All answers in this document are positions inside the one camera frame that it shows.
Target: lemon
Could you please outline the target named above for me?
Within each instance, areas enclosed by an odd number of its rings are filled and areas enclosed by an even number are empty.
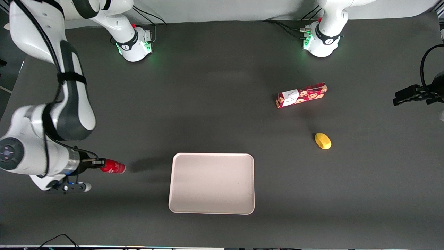
[[[330,138],[326,134],[317,133],[314,136],[314,140],[321,149],[329,149],[332,146],[332,142],[330,141]]]

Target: red box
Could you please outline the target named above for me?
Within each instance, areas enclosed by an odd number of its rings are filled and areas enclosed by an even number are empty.
[[[276,98],[276,106],[278,109],[304,101],[311,101],[324,97],[328,88],[325,82],[321,82],[315,85],[307,86],[301,89],[294,89],[279,93]]]

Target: floor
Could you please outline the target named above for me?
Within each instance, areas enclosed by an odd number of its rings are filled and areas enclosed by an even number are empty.
[[[23,53],[12,41],[9,31],[3,26],[9,22],[6,12],[0,10],[0,59],[8,64],[0,68],[0,119],[3,116],[10,93],[4,89],[12,91],[19,75],[20,67],[25,59]]]
[[[129,63],[105,29],[67,30],[97,117],[88,138],[67,143],[127,171],[89,169],[80,180],[91,191],[68,196],[0,171],[0,242],[36,245],[65,233],[96,246],[442,250],[442,106],[392,103],[420,82],[420,60],[442,42],[438,32],[436,14],[351,20],[341,45],[321,59],[272,24],[169,24],[158,27],[152,55]],[[427,57],[427,82],[444,69],[443,57]],[[276,93],[321,81],[325,97],[275,107]],[[26,57],[0,134],[15,109],[48,102],[56,90],[54,65]],[[317,132],[332,148],[318,148]],[[251,154],[255,211],[172,213],[178,152]]]

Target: black strap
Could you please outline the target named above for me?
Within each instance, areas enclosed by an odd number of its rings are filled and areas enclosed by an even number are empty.
[[[59,82],[79,81],[83,82],[86,85],[86,78],[82,75],[77,74],[76,72],[65,72],[57,74],[57,79],[59,80]]]
[[[84,18],[90,19],[97,15],[98,12],[95,12],[91,7],[89,0],[74,0],[74,7],[77,12]]]
[[[57,133],[56,128],[54,127],[54,123],[52,123],[51,119],[51,109],[54,106],[53,103],[46,104],[45,108],[43,109],[42,113],[42,123],[43,123],[43,129],[46,133],[51,136],[51,138],[58,140],[58,141],[64,141],[64,139]]]
[[[137,32],[137,30],[135,30],[134,31],[134,36],[133,36],[133,38],[131,40],[129,40],[126,43],[119,43],[119,42],[116,42],[116,43],[123,50],[131,50],[133,45],[135,45],[138,40],[139,40],[139,32]]]
[[[110,5],[111,5],[111,0],[107,0],[102,10],[108,10],[110,8]]]
[[[319,30],[319,24],[316,25],[316,36],[322,40],[322,43],[325,45],[330,45],[332,44],[334,41],[336,41],[336,39],[338,39],[339,36],[341,36],[340,34],[337,36],[326,36],[324,34],[321,33],[321,31]]]
[[[58,9],[60,12],[62,12],[63,17],[65,17],[65,13],[63,12],[62,6],[59,3],[57,3],[55,0],[34,0],[34,1],[39,2],[39,3],[45,2],[47,4],[54,6],[56,9]]]

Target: white tray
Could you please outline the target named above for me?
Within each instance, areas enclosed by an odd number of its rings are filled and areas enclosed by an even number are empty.
[[[253,157],[246,153],[176,154],[168,206],[175,213],[252,213]]]

